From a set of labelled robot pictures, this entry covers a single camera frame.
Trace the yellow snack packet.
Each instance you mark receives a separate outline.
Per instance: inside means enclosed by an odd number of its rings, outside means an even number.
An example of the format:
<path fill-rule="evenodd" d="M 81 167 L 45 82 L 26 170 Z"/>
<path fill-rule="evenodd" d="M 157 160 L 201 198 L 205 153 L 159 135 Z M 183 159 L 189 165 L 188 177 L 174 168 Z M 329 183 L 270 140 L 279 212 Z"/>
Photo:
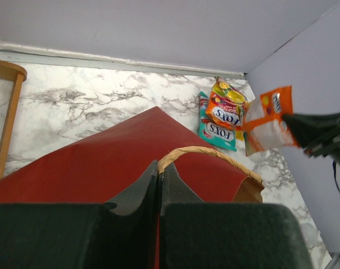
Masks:
<path fill-rule="evenodd" d="M 240 140 L 240 141 L 244 141 L 245 140 L 245 138 L 243 136 L 243 132 L 241 130 L 236 130 L 235 134 L 236 134 L 236 139 L 237 140 Z"/>

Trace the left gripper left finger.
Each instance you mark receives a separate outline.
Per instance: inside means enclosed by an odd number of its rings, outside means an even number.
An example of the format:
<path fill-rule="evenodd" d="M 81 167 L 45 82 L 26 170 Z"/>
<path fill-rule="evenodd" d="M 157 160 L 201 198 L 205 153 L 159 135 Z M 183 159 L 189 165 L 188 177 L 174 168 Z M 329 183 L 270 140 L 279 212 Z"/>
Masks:
<path fill-rule="evenodd" d="M 153 268 L 157 165 L 102 204 L 0 204 L 0 268 Z"/>

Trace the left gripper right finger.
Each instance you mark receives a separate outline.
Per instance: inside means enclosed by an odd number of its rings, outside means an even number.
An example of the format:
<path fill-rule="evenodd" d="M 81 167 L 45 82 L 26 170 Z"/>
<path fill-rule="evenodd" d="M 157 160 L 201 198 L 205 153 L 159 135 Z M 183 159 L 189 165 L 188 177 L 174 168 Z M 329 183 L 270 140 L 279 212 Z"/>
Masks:
<path fill-rule="evenodd" d="M 169 165 L 159 176 L 160 268 L 312 268 L 285 206 L 207 203 Z"/>

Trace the teal Fox's mint candy bag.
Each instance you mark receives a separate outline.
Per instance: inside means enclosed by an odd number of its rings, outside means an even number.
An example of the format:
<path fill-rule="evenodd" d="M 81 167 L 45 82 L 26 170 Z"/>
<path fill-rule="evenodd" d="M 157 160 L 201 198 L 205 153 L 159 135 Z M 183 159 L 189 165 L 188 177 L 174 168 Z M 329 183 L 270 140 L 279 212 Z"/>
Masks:
<path fill-rule="evenodd" d="M 207 116 L 205 111 L 208 102 L 208 96 L 201 91 L 199 93 L 200 138 L 213 146 L 236 152 L 235 131 L 217 125 Z"/>

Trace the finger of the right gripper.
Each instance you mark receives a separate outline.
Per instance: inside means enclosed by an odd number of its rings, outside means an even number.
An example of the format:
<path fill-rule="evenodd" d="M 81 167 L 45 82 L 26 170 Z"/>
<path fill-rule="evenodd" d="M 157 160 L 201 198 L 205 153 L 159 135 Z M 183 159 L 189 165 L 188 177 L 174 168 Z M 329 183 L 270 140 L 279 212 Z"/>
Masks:
<path fill-rule="evenodd" d="M 340 113 L 284 114 L 282 119 L 309 157 L 340 157 Z"/>

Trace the orange Fox's fruits candy bag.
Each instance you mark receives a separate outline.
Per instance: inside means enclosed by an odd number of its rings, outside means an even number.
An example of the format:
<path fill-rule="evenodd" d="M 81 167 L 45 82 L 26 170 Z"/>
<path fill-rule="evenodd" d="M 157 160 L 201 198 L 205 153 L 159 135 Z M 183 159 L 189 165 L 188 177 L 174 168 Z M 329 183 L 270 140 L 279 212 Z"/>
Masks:
<path fill-rule="evenodd" d="M 209 96 L 207 116 L 217 125 L 240 131 L 247 97 L 225 79 L 216 76 Z"/>

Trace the orange white snack packet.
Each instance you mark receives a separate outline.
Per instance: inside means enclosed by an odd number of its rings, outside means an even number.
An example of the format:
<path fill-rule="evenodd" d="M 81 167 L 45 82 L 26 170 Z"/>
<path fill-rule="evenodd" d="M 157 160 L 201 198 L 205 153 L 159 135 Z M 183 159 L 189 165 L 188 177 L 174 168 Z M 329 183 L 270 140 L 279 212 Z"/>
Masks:
<path fill-rule="evenodd" d="M 286 146 L 299 147 L 282 119 L 285 114 L 293 115 L 291 86 L 265 92 L 244 106 L 241 130 L 247 156 Z"/>

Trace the red paper bag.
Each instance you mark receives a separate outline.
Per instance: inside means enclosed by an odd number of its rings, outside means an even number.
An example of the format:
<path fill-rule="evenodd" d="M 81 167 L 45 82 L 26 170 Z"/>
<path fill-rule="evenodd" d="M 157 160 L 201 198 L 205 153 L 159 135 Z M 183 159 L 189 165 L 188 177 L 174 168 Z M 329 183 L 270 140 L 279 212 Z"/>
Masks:
<path fill-rule="evenodd" d="M 261 178 L 159 108 L 52 152 L 0 180 L 0 204 L 105 203 L 158 169 L 155 265 L 159 267 L 160 174 L 174 164 L 207 203 L 260 203 Z"/>

